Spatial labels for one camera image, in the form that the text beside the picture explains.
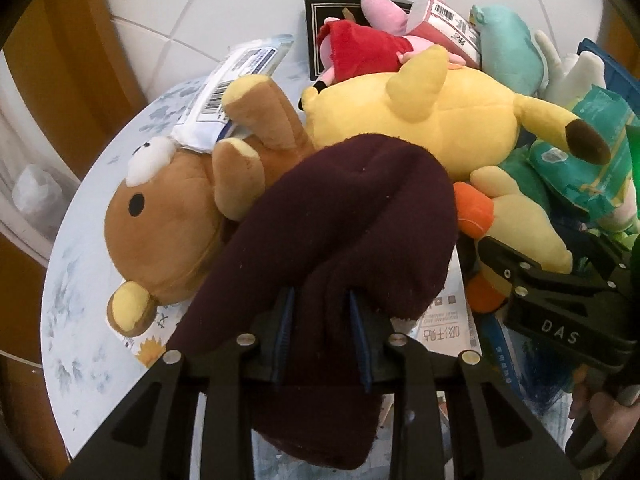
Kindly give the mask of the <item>right hand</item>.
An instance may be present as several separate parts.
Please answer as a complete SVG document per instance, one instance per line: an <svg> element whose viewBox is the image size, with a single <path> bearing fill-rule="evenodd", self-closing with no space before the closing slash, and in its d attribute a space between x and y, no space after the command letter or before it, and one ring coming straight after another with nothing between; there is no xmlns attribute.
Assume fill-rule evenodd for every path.
<svg viewBox="0 0 640 480"><path fill-rule="evenodd" d="M573 374L574 388L569 419L590 414L597 430L605 440L609 458L623 448L639 420L639 386L626 387L616 398L598 384L603 377L600 370L582 364Z"/></svg>

